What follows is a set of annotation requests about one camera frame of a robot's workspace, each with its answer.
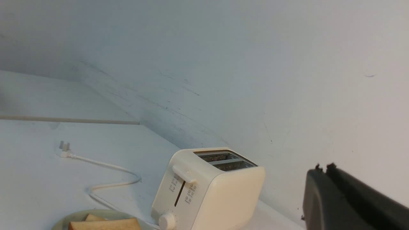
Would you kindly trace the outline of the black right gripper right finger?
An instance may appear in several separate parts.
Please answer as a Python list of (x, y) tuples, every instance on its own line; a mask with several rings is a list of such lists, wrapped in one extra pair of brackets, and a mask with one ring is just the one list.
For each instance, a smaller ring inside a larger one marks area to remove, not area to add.
[(374, 229), (408, 229), (408, 207), (339, 169), (334, 163), (326, 166), (325, 174), (361, 219)]

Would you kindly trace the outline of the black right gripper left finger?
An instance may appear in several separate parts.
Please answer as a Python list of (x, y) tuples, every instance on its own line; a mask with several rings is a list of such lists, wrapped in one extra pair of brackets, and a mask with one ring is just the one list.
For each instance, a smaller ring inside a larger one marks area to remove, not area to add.
[(303, 215), (307, 230), (376, 230), (361, 219), (319, 165), (306, 175)]

